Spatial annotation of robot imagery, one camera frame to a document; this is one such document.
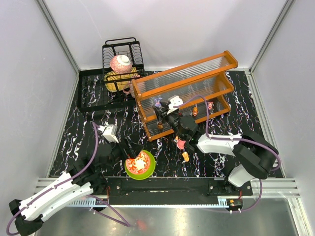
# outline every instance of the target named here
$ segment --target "yellow object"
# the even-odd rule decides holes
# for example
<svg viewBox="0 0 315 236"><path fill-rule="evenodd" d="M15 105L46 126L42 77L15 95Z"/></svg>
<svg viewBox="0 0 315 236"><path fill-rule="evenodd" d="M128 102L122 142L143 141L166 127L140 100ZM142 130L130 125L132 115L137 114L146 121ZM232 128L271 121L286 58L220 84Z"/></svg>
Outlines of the yellow object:
<svg viewBox="0 0 315 236"><path fill-rule="evenodd" d="M183 158L184 158L184 160L185 160L186 162L189 162L189 155L188 155L188 153L187 153L186 151L183 152L182 156L183 156Z"/></svg>
<svg viewBox="0 0 315 236"><path fill-rule="evenodd" d="M131 73L137 72L136 67L133 67L131 69ZM110 80L121 80L121 79L129 79L129 78L136 78L138 76L137 73L134 74L128 74L128 75L120 75L116 73L115 71L108 72L105 77L104 81L110 81ZM123 81L123 82L117 82L117 87L119 91L122 91L123 89L126 89L126 86L130 84L130 81ZM114 83L108 83L105 84L106 88L110 92L117 92L115 84Z"/></svg>

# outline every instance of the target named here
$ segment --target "metal floor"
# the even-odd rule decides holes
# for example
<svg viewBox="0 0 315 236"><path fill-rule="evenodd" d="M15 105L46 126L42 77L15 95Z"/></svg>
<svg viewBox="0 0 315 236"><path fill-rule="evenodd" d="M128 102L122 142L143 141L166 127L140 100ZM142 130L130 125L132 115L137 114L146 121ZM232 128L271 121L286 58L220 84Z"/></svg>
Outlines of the metal floor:
<svg viewBox="0 0 315 236"><path fill-rule="evenodd" d="M244 199L247 208L253 199ZM87 208L66 207L36 236L296 236L286 199L262 199L251 211L230 215L193 208L119 208L124 227ZM103 213L116 217L110 209Z"/></svg>

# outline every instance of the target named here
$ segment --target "white bracket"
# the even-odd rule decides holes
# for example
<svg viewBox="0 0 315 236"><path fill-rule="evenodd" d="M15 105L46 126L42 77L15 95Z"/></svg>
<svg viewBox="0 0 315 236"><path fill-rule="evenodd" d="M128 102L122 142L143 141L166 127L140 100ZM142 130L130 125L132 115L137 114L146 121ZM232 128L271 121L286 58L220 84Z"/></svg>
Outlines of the white bracket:
<svg viewBox="0 0 315 236"><path fill-rule="evenodd" d="M118 139L116 137L117 126L113 124L100 126L98 130L102 132L102 136L104 136L107 141L118 143Z"/></svg>
<svg viewBox="0 0 315 236"><path fill-rule="evenodd" d="M180 105L183 105L183 101L182 99L179 98L179 96L172 96L168 99L168 101L170 102L170 104L168 105L168 112L167 114L172 113L173 111L179 109L179 108L174 108Z"/></svg>
<svg viewBox="0 0 315 236"><path fill-rule="evenodd" d="M230 140L217 140L217 139L211 139L211 137L217 137L217 138L229 138ZM241 134L236 135L210 135L210 139L206 136L206 134L203 134L199 140L197 147L203 152L203 153L221 153L221 154L227 154L232 155L233 149L236 144L239 143L239 141L234 140L235 138L241 138Z"/></svg>

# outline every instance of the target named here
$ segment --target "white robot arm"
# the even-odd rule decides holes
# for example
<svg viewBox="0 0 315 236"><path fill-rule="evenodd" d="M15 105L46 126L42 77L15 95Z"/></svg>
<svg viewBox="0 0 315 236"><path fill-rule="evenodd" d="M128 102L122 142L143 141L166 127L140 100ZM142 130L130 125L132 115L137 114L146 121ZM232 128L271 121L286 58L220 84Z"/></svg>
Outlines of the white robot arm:
<svg viewBox="0 0 315 236"><path fill-rule="evenodd" d="M172 127L178 138L185 142L186 151L195 153L199 149L203 153L222 153L235 156L240 161L241 164L227 178L233 186L241 187L253 178L268 177L278 151L257 133L247 131L237 135L211 135L200 130L193 116L179 113L183 101L178 96L160 104L153 106L158 122L168 123Z"/></svg>

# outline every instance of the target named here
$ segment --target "small figurine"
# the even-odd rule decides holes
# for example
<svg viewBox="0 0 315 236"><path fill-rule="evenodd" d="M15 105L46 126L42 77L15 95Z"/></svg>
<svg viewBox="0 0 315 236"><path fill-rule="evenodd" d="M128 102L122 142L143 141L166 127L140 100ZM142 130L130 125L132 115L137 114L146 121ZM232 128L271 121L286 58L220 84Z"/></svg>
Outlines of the small figurine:
<svg viewBox="0 0 315 236"><path fill-rule="evenodd" d="M198 108L197 107L194 107L193 109L192 109L192 116L193 117L196 117L198 115Z"/></svg>
<svg viewBox="0 0 315 236"><path fill-rule="evenodd" d="M184 158L184 160L185 160L186 162L189 162L189 155L188 155L188 153L187 153L186 151L183 152L182 156L183 156L183 158Z"/></svg>
<svg viewBox="0 0 315 236"><path fill-rule="evenodd" d="M155 106L156 106L157 108L161 108L161 107L162 107L162 104L160 103L161 100L162 100L162 98L156 98L156 99L154 99Z"/></svg>
<svg viewBox="0 0 315 236"><path fill-rule="evenodd" d="M213 108L213 102L208 102L208 110L211 110Z"/></svg>
<svg viewBox="0 0 315 236"><path fill-rule="evenodd" d="M163 129L163 123L162 123L162 121L159 121L159 122L157 123L157 127L158 127L159 129Z"/></svg>
<svg viewBox="0 0 315 236"><path fill-rule="evenodd" d="M180 150L184 150L185 149L185 143L186 141L183 141L181 139L178 139L176 142L176 146L180 149Z"/></svg>

